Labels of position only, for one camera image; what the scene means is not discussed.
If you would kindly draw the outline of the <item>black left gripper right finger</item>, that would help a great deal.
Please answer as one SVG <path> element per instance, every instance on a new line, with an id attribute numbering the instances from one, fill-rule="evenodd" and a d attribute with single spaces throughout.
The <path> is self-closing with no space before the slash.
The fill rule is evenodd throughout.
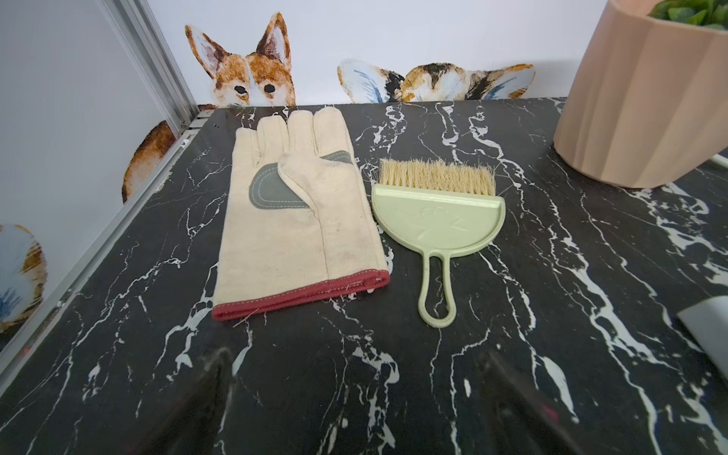
<path id="1" fill-rule="evenodd" d="M 584 454 L 551 402 L 497 352 L 480 359 L 489 454 Z"/>

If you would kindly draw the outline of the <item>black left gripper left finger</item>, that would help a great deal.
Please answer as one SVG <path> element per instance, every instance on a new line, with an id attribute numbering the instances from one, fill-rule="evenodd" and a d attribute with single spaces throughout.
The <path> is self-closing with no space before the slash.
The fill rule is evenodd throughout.
<path id="1" fill-rule="evenodd" d="M 221 348 L 205 359 L 204 372 L 164 419 L 129 454 L 210 454 L 232 390 L 232 356 Z"/>

